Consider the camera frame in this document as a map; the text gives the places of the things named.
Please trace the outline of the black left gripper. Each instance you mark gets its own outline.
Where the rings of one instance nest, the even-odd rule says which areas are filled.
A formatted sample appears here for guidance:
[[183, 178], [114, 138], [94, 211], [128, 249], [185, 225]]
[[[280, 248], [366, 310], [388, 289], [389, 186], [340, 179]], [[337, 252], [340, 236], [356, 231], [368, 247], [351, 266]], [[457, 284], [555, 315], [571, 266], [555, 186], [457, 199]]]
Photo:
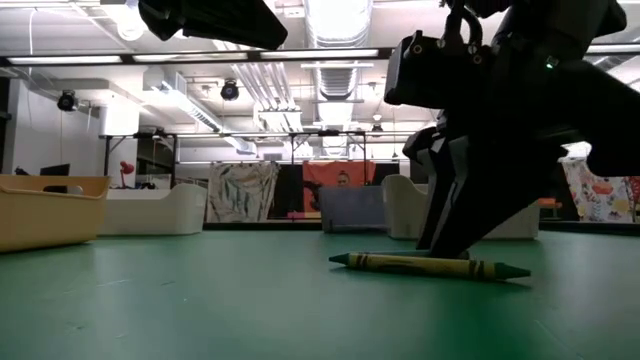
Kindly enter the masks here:
[[288, 36], [264, 0], [139, 0], [138, 10], [147, 28], [161, 41], [182, 33], [276, 50]]

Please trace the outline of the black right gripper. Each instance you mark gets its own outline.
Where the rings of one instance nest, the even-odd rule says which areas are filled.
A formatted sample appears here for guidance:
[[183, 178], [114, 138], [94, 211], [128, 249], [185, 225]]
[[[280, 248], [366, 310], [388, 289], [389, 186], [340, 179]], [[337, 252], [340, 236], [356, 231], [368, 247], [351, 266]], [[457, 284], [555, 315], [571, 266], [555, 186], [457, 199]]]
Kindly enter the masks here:
[[456, 258], [550, 185], [562, 145], [585, 141], [600, 176], [640, 176], [640, 93], [546, 49], [438, 50], [453, 182], [430, 243]]

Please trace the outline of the light grey plastic bin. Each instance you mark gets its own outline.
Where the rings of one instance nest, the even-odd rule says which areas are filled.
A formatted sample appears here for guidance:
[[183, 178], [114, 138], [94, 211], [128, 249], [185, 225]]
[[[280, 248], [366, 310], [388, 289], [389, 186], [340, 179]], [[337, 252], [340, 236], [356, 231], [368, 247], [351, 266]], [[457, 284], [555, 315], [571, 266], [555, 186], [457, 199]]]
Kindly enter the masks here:
[[[414, 184], [406, 176], [388, 175], [382, 181], [387, 234], [397, 240], [418, 240], [427, 211], [427, 184]], [[536, 202], [513, 215], [484, 236], [484, 240], [534, 240], [539, 233]]]

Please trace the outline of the dark grey plastic bin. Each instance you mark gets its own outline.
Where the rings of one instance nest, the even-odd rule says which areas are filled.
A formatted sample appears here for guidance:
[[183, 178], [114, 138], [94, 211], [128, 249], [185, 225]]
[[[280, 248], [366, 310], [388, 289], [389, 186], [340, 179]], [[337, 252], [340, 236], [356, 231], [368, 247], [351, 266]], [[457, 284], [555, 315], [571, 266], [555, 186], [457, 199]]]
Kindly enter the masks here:
[[325, 233], [386, 230], [380, 186], [322, 187], [319, 208]]

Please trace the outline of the white plastic bin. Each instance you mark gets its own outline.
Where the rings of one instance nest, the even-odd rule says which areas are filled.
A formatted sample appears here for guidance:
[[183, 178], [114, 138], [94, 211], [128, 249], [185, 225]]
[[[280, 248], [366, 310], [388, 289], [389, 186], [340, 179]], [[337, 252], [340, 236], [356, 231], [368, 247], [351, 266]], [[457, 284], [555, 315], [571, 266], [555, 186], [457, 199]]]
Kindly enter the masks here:
[[171, 189], [110, 189], [99, 235], [191, 235], [203, 230], [207, 190], [194, 184]]

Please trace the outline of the orange plastic bin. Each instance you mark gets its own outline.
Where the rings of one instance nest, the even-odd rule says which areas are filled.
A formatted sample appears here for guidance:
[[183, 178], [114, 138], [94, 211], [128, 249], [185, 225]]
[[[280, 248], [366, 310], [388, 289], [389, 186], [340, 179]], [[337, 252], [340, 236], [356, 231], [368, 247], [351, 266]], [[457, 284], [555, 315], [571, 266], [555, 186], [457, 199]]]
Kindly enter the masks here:
[[0, 175], [0, 253], [95, 239], [109, 185], [100, 176]]

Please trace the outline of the yellow crayon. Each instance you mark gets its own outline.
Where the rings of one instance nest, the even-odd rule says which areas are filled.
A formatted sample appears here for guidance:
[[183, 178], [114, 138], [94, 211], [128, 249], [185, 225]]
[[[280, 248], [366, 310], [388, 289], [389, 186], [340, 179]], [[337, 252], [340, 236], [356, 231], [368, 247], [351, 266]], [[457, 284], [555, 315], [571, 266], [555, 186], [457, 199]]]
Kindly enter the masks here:
[[427, 277], [450, 277], [477, 281], [505, 281], [531, 276], [531, 271], [482, 260], [442, 259], [423, 256], [388, 255], [352, 252], [328, 258], [354, 270], [406, 274]]

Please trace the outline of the ceiling light strip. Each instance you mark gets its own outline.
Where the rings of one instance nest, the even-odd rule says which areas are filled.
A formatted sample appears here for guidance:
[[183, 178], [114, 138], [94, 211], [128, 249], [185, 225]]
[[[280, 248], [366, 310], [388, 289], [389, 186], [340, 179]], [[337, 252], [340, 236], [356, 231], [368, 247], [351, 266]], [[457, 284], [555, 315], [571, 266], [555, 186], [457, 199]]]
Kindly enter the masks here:
[[14, 65], [121, 63], [117, 55], [8, 57], [7, 60]]
[[265, 60], [278, 59], [351, 59], [370, 58], [379, 55], [378, 49], [337, 49], [337, 50], [289, 50], [261, 52], [260, 58]]
[[588, 56], [618, 56], [640, 54], [640, 43], [594, 44], [587, 50]]

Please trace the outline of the orange cloth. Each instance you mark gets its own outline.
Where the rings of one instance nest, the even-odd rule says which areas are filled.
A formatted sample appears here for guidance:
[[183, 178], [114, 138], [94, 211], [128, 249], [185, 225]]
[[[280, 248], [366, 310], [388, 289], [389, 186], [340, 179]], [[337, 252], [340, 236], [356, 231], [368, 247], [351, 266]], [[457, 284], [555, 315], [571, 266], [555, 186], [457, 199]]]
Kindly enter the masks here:
[[361, 187], [373, 182], [376, 164], [372, 161], [332, 161], [304, 162], [302, 164], [303, 180], [303, 217], [318, 219], [320, 217], [319, 190], [324, 186], [339, 187], [337, 176], [345, 171], [350, 176], [347, 188]]

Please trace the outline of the floral patterned cloth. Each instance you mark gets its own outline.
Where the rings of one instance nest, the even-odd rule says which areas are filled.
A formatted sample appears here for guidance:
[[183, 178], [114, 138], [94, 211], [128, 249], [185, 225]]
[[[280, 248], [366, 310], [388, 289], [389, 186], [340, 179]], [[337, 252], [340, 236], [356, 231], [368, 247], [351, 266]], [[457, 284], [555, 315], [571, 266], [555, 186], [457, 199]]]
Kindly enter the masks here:
[[561, 164], [580, 221], [640, 223], [640, 176], [597, 176], [585, 159]]

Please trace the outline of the white patterned cloth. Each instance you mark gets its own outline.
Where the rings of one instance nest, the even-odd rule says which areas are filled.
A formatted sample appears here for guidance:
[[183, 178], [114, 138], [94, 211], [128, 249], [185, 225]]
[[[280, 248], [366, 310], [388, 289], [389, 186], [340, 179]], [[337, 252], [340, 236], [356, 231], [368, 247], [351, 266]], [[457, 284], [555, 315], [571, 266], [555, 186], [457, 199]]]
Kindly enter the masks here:
[[214, 163], [209, 169], [208, 223], [265, 222], [280, 172], [276, 163]]

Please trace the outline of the black metal stand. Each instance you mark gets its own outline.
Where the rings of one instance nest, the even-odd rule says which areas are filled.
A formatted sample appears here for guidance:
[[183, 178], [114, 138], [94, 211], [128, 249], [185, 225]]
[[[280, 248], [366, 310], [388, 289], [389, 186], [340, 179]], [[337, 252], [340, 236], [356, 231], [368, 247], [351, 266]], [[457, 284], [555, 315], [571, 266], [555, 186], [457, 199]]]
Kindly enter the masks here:
[[173, 141], [172, 151], [175, 152], [178, 147], [178, 135], [175, 133], [166, 132], [136, 132], [128, 135], [100, 135], [100, 139], [105, 141], [104, 160], [103, 160], [103, 175], [109, 175], [109, 163], [110, 154], [126, 139], [153, 139], [153, 140], [166, 140], [171, 139]]

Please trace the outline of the black overhead rail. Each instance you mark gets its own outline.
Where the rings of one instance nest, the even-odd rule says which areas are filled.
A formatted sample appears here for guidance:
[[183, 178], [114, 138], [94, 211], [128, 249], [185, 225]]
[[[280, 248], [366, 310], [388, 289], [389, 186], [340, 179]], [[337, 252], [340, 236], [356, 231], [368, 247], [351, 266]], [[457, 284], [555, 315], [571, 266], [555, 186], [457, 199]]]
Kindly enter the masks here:
[[[234, 63], [274, 63], [274, 62], [301, 62], [301, 63], [354, 63], [372, 61], [385, 61], [391, 58], [394, 49], [392, 47], [378, 48], [333, 48], [337, 49], [378, 49], [379, 55], [370, 58], [351, 59], [278, 59], [265, 60], [260, 58], [261, 52], [266, 50], [235, 50], [235, 51], [200, 51], [200, 52], [174, 52], [174, 53], [113, 53], [113, 54], [58, 54], [58, 55], [22, 55], [0, 56], [0, 68], [36, 68], [36, 67], [94, 67], [94, 66], [154, 66], [154, 65], [199, 65], [199, 64], [234, 64]], [[324, 49], [291, 49], [291, 50], [324, 50]], [[121, 63], [113, 64], [53, 64], [53, 65], [14, 65], [8, 57], [34, 57], [34, 56], [91, 56], [91, 55], [117, 55]]]

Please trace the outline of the silver ventilation duct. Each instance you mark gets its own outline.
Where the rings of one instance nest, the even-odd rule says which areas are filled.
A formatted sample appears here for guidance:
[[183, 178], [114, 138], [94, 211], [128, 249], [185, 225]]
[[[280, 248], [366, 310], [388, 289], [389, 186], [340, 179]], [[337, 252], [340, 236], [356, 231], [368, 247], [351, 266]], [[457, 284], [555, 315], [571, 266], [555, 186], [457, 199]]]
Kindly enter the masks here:
[[594, 65], [640, 92], [640, 56], [605, 56]]

